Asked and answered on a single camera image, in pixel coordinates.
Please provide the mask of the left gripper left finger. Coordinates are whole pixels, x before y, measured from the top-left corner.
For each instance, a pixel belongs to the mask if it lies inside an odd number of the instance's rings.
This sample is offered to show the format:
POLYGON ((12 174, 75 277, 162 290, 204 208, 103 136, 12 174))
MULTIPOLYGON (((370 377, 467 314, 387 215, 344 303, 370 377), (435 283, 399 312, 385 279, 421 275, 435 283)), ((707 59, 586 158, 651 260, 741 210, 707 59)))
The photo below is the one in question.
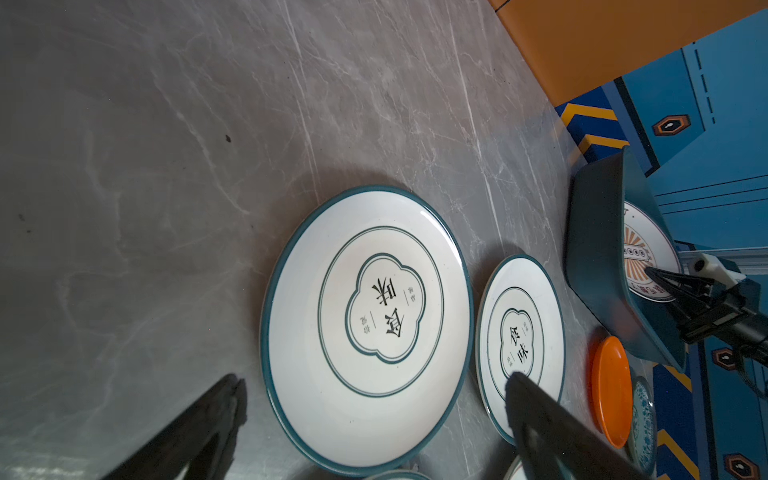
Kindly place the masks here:
POLYGON ((246 421, 246 382, 227 374, 105 477, 223 479, 246 421))

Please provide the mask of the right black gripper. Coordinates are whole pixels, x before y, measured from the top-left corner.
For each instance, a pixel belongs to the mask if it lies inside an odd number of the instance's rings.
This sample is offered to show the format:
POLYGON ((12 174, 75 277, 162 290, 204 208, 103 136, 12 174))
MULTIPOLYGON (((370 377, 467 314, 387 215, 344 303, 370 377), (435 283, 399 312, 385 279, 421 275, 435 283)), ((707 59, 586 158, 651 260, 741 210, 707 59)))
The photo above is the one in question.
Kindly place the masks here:
POLYGON ((656 267, 646 267, 645 273, 672 296, 685 342, 716 337, 735 355, 767 364, 767 315, 760 311, 759 283, 746 278, 727 287, 713 278, 656 267))

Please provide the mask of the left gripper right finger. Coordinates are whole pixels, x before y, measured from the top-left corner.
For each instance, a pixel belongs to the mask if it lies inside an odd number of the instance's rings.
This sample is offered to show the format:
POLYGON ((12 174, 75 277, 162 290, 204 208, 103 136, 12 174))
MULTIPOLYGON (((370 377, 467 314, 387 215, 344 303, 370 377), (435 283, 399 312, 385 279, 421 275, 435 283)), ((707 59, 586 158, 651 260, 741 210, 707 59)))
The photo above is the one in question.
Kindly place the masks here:
POLYGON ((506 412, 529 479, 645 477, 519 372, 506 384, 506 412))

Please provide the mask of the orange plastic plate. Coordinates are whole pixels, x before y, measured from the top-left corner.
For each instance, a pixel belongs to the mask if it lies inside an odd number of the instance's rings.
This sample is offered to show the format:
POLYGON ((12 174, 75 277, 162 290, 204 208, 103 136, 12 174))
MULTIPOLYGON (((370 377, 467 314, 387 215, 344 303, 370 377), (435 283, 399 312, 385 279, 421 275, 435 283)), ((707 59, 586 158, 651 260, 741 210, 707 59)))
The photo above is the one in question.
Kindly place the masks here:
POLYGON ((598 345, 590 373, 591 407, 601 432, 615 448, 629 438, 633 415, 633 386, 627 353, 621 341, 608 336, 598 345))

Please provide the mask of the white flower plate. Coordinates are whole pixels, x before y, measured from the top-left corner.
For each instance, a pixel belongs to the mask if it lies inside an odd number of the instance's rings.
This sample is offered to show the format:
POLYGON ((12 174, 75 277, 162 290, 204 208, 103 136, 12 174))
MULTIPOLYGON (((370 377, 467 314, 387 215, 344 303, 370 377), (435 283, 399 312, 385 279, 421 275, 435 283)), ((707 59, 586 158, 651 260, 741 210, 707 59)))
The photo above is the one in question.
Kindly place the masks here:
POLYGON ((473 335, 470 275, 447 223, 404 189, 355 187, 312 211, 276 261, 259 334, 266 393, 317 466, 376 475, 448 419, 473 335))
POLYGON ((477 314, 474 356, 486 413, 501 438, 513 445, 506 414, 508 379, 521 373, 558 401, 565 377, 560 302, 536 259, 510 256, 491 274, 477 314))

